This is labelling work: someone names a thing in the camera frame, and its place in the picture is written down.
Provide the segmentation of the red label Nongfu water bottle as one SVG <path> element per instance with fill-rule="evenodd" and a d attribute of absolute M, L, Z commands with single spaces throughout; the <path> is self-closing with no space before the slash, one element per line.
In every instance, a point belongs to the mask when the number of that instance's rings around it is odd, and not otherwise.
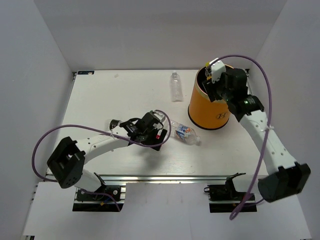
<path fill-rule="evenodd" d="M 156 127 L 156 128 L 154 129 L 154 138 L 155 138 L 155 139 L 157 139 L 157 140 L 160 139 L 161 134 L 162 134 L 162 130 L 163 130 L 163 127 L 162 127 L 162 126 Z"/>

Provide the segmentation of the yellow cap small bottle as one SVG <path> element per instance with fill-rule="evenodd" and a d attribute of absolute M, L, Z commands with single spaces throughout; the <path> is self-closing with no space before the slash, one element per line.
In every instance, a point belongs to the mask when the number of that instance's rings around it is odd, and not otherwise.
<path fill-rule="evenodd" d="M 212 69 L 211 69 L 211 63 L 210 62 L 207 62 L 205 64 L 205 76 L 206 76 L 207 80 L 212 78 Z"/>

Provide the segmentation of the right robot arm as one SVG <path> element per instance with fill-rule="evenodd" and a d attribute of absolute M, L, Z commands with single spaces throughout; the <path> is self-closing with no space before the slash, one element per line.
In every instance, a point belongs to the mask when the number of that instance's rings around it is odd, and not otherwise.
<path fill-rule="evenodd" d="M 228 110 L 248 132 L 263 156 L 268 175 L 258 180 L 260 195 L 268 203 L 299 194 L 310 174 L 310 167 L 286 150 L 268 125 L 269 117 L 257 96 L 248 93 L 247 74 L 243 69 L 223 66 L 205 68 L 203 88 L 211 102 L 223 100 Z"/>

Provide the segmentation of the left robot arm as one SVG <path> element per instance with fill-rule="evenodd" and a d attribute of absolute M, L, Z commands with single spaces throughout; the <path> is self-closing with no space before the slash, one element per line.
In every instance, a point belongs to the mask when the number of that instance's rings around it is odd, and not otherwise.
<path fill-rule="evenodd" d="M 77 187 L 94 199 L 105 196 L 106 184 L 98 173 L 84 166 L 93 159 L 116 149 L 138 145 L 159 151 L 170 136 L 165 129 L 168 116 L 151 110 L 142 118 L 127 121 L 112 119 L 106 130 L 81 140 L 63 138 L 47 161 L 47 166 L 62 189 Z"/>

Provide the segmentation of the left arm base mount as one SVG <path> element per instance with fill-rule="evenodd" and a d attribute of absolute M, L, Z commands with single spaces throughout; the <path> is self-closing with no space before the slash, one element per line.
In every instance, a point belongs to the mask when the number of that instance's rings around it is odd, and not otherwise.
<path fill-rule="evenodd" d="M 88 194 L 81 189 L 77 189 L 72 211 L 118 213 L 122 210 L 125 202 L 125 185 L 106 185 L 102 192 L 107 195 Z"/>

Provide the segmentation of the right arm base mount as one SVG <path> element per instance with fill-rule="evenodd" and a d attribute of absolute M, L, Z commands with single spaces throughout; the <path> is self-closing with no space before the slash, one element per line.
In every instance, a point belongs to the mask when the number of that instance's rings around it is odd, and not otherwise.
<path fill-rule="evenodd" d="M 203 189 L 209 197 L 210 213 L 231 213 L 241 203 L 246 192 L 237 191 L 233 179 L 245 174 L 237 172 L 228 176 L 224 184 L 210 184 Z"/>

